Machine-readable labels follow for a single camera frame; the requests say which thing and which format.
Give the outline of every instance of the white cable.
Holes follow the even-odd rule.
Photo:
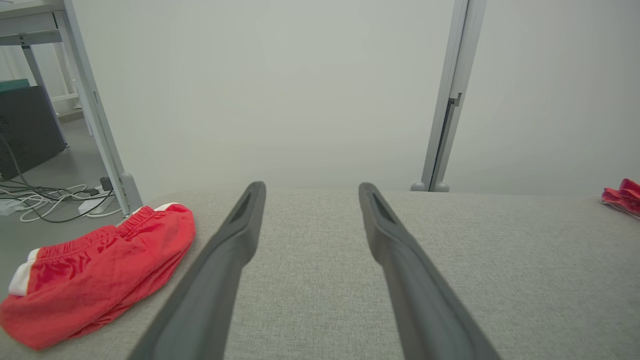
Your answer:
[[[117,210],[113,210],[112,212],[106,213],[106,214],[96,214],[96,215],[87,214],[85,216],[88,217],[88,218],[104,218],[104,217],[108,217],[109,215],[113,215],[115,213],[118,213],[120,211],[122,211],[122,209],[118,208]]]
[[[81,191],[84,191],[87,188],[87,186],[85,184],[80,184],[80,185],[71,186],[70,188],[67,188],[66,190],[72,190],[72,189],[75,189],[75,188],[82,188],[81,190],[79,190],[81,192]],[[95,198],[99,199],[99,198],[104,196],[103,193],[99,193],[97,195],[88,196],[88,197],[78,196],[78,195],[76,195],[74,193],[66,193],[66,194],[60,195],[60,191],[59,190],[55,190],[55,191],[48,192],[48,193],[44,193],[43,192],[45,195],[52,195],[54,193],[58,193],[59,197],[56,198],[56,200],[52,200],[52,199],[50,199],[48,197],[45,197],[45,196],[40,195],[39,193],[35,193],[33,191],[23,191],[23,192],[12,193],[12,192],[9,192],[9,191],[7,191],[5,189],[0,188],[0,192],[7,193],[9,195],[13,195],[13,196],[19,197],[18,199],[15,199],[13,202],[9,202],[7,205],[14,207],[16,211],[26,211],[24,214],[22,214],[20,216],[20,221],[21,222],[34,222],[36,220],[40,220],[41,217],[45,217],[48,214],[50,214],[53,211],[53,209],[55,209],[56,206],[58,206],[58,204],[60,204],[63,200],[65,200],[68,197],[72,197],[72,198],[77,199],[77,200],[89,200],[89,199],[95,199]],[[34,205],[30,205],[28,207],[18,206],[20,204],[28,205],[26,202],[29,201],[29,200],[37,201],[37,203],[34,204]],[[46,213],[41,214],[40,217],[30,218],[30,219],[25,219],[24,218],[26,215],[32,213],[34,209],[42,208],[43,206],[46,206],[47,204],[53,204],[53,206],[51,207],[51,209],[47,210]],[[118,211],[120,211],[120,209],[118,209],[116,211],[112,211],[112,212],[110,212],[108,214],[99,214],[99,215],[85,214],[85,216],[91,217],[91,218],[101,218],[101,217],[106,217],[108,215],[115,214]]]

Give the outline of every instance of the white stripe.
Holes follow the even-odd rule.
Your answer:
[[[155,209],[154,209],[154,211],[164,211],[164,210],[167,210],[167,209],[169,208],[169,206],[171,206],[171,205],[173,205],[173,204],[178,204],[178,205],[179,205],[179,203],[178,203],[178,202],[170,202],[170,203],[168,203],[168,204],[164,204],[164,205],[162,205],[162,206],[159,206],[159,207],[155,208]]]
[[[36,262],[40,248],[32,250],[27,257],[27,262],[18,266],[15,271],[11,283],[9,284],[9,294],[16,296],[27,295],[27,287],[29,286],[29,277],[31,277],[31,267]]]

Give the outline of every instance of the black cable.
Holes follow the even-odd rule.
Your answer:
[[[33,212],[34,212],[34,213],[36,213],[36,215],[38,215],[38,217],[39,217],[40,219],[45,220],[46,222],[50,222],[50,223],[52,223],[52,224],[61,224],[61,223],[63,223],[63,222],[69,222],[69,221],[71,221],[71,220],[75,220],[75,219],[77,219],[77,218],[81,218],[81,217],[83,217],[83,216],[85,216],[85,215],[89,214],[89,213],[90,213],[90,212],[92,212],[93,210],[97,209],[97,208],[98,208],[98,206],[102,205],[102,203],[103,203],[103,202],[104,202],[104,201],[105,201],[105,200],[106,200],[106,199],[111,195],[111,193],[113,193],[113,190],[111,190],[111,191],[109,192],[109,194],[107,194],[107,195],[104,197],[104,199],[103,199],[102,201],[100,201],[100,204],[97,204],[96,206],[92,207],[92,208],[91,208],[91,209],[89,209],[86,213],[82,213],[82,214],[80,214],[80,215],[78,215],[78,216],[76,216],[76,217],[68,218],[68,219],[66,219],[66,220],[49,220],[49,219],[47,219],[47,218],[44,218],[42,215],[40,215],[40,214],[38,213],[38,211],[37,211],[35,208],[32,208],[31,210],[33,210]]]
[[[49,197],[49,194],[47,193],[40,193],[36,188],[34,188],[33,186],[31,186],[29,183],[27,183],[27,180],[24,178],[24,176],[22,175],[22,172],[20,171],[20,167],[18,166],[18,161],[15,159],[15,155],[13,154],[13,150],[11,150],[11,146],[9,146],[9,142],[4,138],[4,135],[2,135],[2,133],[0,133],[0,141],[2,141],[4,143],[4,146],[6,146],[6,148],[9,150],[9,155],[11,156],[11,160],[13,160],[13,165],[15,166],[15,169],[18,170],[18,175],[20,175],[20,178],[22,179],[22,182],[28,186],[31,191],[35,192],[36,194],[45,197],[49,200],[57,200],[54,197]]]
[[[15,155],[13,154],[13,150],[11,150],[11,146],[9,146],[9,142],[8,142],[8,141],[6,141],[6,139],[4,138],[4,135],[2,135],[2,133],[0,133],[0,141],[2,141],[2,142],[4,143],[4,145],[6,146],[6,148],[9,150],[9,155],[11,156],[11,160],[13,160],[13,165],[15,165],[15,169],[18,171],[18,175],[20,175],[20,178],[22,179],[22,182],[23,182],[23,183],[24,183],[24,184],[25,184],[25,185],[26,185],[26,186],[27,186],[31,191],[35,192],[36,194],[38,194],[38,195],[40,195],[40,196],[42,196],[42,197],[44,197],[44,198],[46,198],[46,199],[49,199],[49,200],[55,200],[55,201],[58,201],[58,199],[55,199],[55,198],[49,197],[49,194],[47,194],[47,193],[40,193],[40,192],[39,192],[35,187],[31,186],[31,185],[27,182],[27,180],[24,178],[24,175],[22,175],[22,172],[20,171],[20,167],[18,166],[18,161],[15,159]],[[13,181],[13,180],[8,180],[8,181],[9,181],[9,182],[12,182],[12,183],[19,183],[18,181]],[[67,189],[55,189],[55,191],[62,191],[62,190],[65,190],[65,191],[67,191],[68,193],[71,193],[71,192],[70,192],[70,191],[68,191]],[[85,215],[89,214],[89,213],[90,213],[90,212],[92,212],[93,210],[97,209],[97,208],[98,208],[98,206],[102,205],[102,204],[107,200],[107,198],[108,198],[109,196],[111,196],[111,194],[112,194],[112,193],[113,193],[113,190],[111,190],[107,195],[105,195],[105,196],[104,196],[104,199],[102,199],[102,201],[100,201],[100,203],[99,203],[99,204],[97,204],[96,206],[94,206],[94,207],[92,207],[91,209],[89,209],[89,211],[87,211],[86,213],[80,214],[80,215],[78,215],[78,216],[76,216],[76,217],[68,218],[68,219],[66,219],[66,220],[49,220],[49,219],[44,218],[42,215],[40,215],[40,214],[38,213],[38,211],[37,211],[35,208],[32,208],[31,210],[33,210],[33,212],[34,212],[36,215],[38,215],[38,217],[39,217],[40,219],[42,219],[42,220],[44,220],[44,221],[46,221],[46,222],[50,222],[50,223],[53,223],[53,224],[60,224],[60,223],[63,223],[63,222],[69,222],[69,221],[71,221],[71,220],[75,220],[75,219],[77,219],[77,218],[81,218],[81,217],[83,217],[83,216],[85,216]]]

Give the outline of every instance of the power strip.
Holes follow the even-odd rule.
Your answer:
[[[109,195],[109,192],[100,192],[96,196],[105,196],[105,195]],[[107,198],[85,200],[78,207],[78,213],[84,214],[87,211],[93,209],[95,206],[98,206],[98,204],[100,204],[100,206],[98,206],[97,208],[91,210],[91,212],[89,214],[97,215],[97,214],[103,213],[105,210],[107,210],[107,207],[111,204],[112,201],[113,201],[113,196],[110,196],[110,197],[107,197]]]

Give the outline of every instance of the elastic waistband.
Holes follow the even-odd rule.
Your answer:
[[[152,208],[143,206],[142,208],[137,210],[135,214],[131,215],[125,222],[118,226],[116,228],[116,231],[118,231],[118,234],[120,236],[127,236],[138,225],[147,221],[154,213],[156,212]]]
[[[68,241],[66,243],[42,247],[38,252],[38,260],[53,258],[84,249],[92,243],[100,241],[101,239],[104,239],[107,236],[112,236],[114,234],[116,234],[116,227],[113,225],[109,225],[101,227],[100,229],[94,230],[80,238]]]

